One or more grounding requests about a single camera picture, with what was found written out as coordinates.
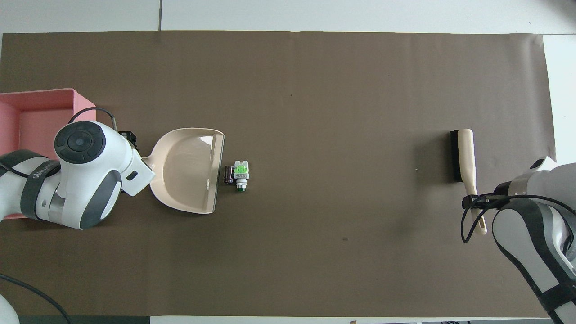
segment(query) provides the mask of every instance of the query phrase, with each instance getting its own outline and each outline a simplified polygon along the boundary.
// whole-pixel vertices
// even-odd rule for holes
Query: brown paper sheet
[[[3,221],[1,272],[72,314],[545,316],[491,235],[460,241],[448,143],[475,131],[481,192],[555,155],[541,36],[8,34],[0,73],[3,92],[76,89],[143,155],[207,127],[223,165],[250,162],[248,191],[220,186],[206,216],[146,188],[84,232]]]

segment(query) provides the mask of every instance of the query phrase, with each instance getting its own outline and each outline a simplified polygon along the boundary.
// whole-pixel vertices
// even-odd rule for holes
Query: black circular button pad
[[[97,158],[106,146],[102,128],[92,122],[75,122],[61,129],[54,139],[56,154],[72,164],[83,164]]]

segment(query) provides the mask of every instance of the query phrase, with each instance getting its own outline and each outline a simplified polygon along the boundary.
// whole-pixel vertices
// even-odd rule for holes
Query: black cable
[[[3,169],[6,169],[7,171],[10,171],[10,172],[12,172],[12,173],[14,173],[14,174],[16,174],[16,175],[19,175],[19,176],[21,176],[21,177],[23,177],[23,178],[27,178],[27,177],[29,176],[28,174],[23,174],[22,172],[20,172],[20,171],[18,171],[18,170],[14,170],[14,168],[9,167],[8,165],[6,165],[6,164],[4,164],[4,163],[2,163],[2,162],[0,162],[0,167],[2,167]]]
[[[38,296],[46,299],[46,301],[48,301],[49,303],[51,303],[54,307],[56,307],[56,309],[60,312],[60,314],[62,314],[62,316],[64,317],[64,319],[66,320],[66,323],[71,324],[72,323],[72,319],[70,319],[70,316],[68,316],[68,313],[66,313],[66,311],[64,310],[64,308],[62,308],[62,306],[60,306],[60,304],[58,304],[54,299],[50,298],[50,296],[46,295],[45,293],[43,293],[42,291],[38,290],[37,288],[34,288],[33,286],[30,286],[29,284],[22,282],[18,279],[12,278],[10,276],[7,276],[5,274],[0,273],[0,279],[4,279],[8,282],[11,282],[13,284],[19,285],[20,287],[26,288],[28,290],[30,290],[31,292],[37,294]]]
[[[472,233],[474,232],[474,228],[476,228],[476,225],[478,225],[478,222],[480,221],[480,219],[482,218],[482,216],[484,216],[484,214],[486,214],[486,212],[492,208],[495,208],[498,205],[501,205],[503,203],[505,203],[506,201],[510,200],[510,199],[517,199],[517,198],[534,198],[534,199],[541,199],[541,200],[545,200],[548,202],[552,202],[554,204],[560,205],[561,207],[563,207],[564,209],[568,210],[571,214],[573,214],[574,216],[576,216],[576,211],[574,211],[574,209],[570,208],[568,205],[564,204],[563,202],[560,202],[556,199],[552,199],[552,198],[548,198],[548,197],[544,197],[544,196],[540,196],[540,195],[515,195],[515,196],[506,196],[504,198],[498,199],[492,203],[490,203],[489,205],[487,205],[480,214],[478,214],[478,216],[476,217],[476,219],[474,220],[474,223],[472,224],[472,228],[470,229],[470,231],[468,232],[468,236],[466,238],[464,238],[464,220],[466,219],[466,214],[468,214],[468,211],[470,210],[470,207],[475,203],[480,201],[483,198],[479,198],[474,200],[469,207],[467,207],[466,209],[464,209],[464,214],[462,215],[462,222],[460,222],[460,236],[462,238],[462,242],[464,243],[468,243],[470,241],[470,238],[472,237]]]
[[[116,127],[116,118],[114,118],[114,115],[112,115],[112,113],[110,113],[106,109],[98,108],[98,107],[90,107],[90,108],[86,108],[86,109],[82,109],[81,111],[78,111],[76,114],[74,114],[74,116],[72,116],[72,118],[70,119],[68,124],[73,122],[76,119],[76,117],[78,117],[78,116],[82,115],[83,113],[85,113],[86,111],[90,111],[90,110],[100,110],[100,111],[104,111],[106,114],[108,114],[108,116],[110,116],[110,118],[112,119],[112,128],[114,128],[114,130],[116,132],[118,132],[118,127]]]

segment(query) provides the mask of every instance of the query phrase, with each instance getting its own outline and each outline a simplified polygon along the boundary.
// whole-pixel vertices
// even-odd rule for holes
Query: dustpan
[[[150,183],[164,205],[197,214],[214,211],[224,134],[182,128],[166,133],[144,162],[156,173]]]

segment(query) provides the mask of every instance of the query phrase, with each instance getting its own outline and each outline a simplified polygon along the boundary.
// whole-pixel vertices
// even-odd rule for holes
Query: brown mat
[[[85,232],[2,222],[1,272],[72,314],[545,316],[491,235],[460,241],[448,143],[475,131],[482,192],[555,155],[541,36],[19,34],[1,62],[1,91],[72,87],[143,155],[208,127],[223,164],[250,162],[248,191],[221,186],[207,216],[147,188]]]

